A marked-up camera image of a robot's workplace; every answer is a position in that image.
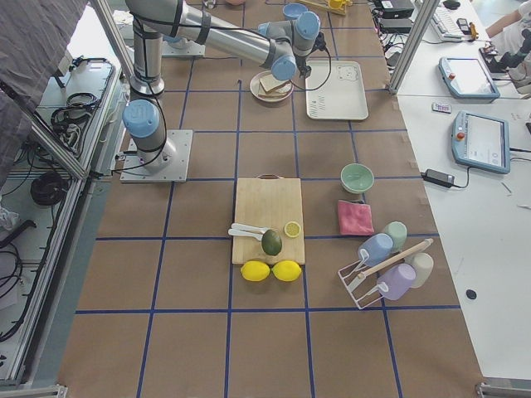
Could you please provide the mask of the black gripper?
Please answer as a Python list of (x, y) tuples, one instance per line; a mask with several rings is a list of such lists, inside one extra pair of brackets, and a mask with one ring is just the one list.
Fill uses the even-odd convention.
[(297, 56), (297, 68), (300, 74), (300, 79), (306, 79), (311, 75), (311, 67), (306, 63), (306, 56)]

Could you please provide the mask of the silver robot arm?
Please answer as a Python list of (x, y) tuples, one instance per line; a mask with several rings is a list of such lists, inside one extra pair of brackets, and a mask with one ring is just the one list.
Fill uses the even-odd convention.
[(136, 159), (121, 171), (151, 181), (185, 180), (192, 139), (188, 130), (168, 129), (160, 104), (164, 37), (188, 39), (254, 61), (277, 80), (291, 80), (296, 74), (308, 77), (307, 57), (325, 48), (320, 19), (310, 11), (295, 20), (267, 22), (250, 30), (184, 1), (128, 1), (126, 5), (134, 18), (134, 67), (129, 79), (131, 101), (122, 120), (136, 146)]

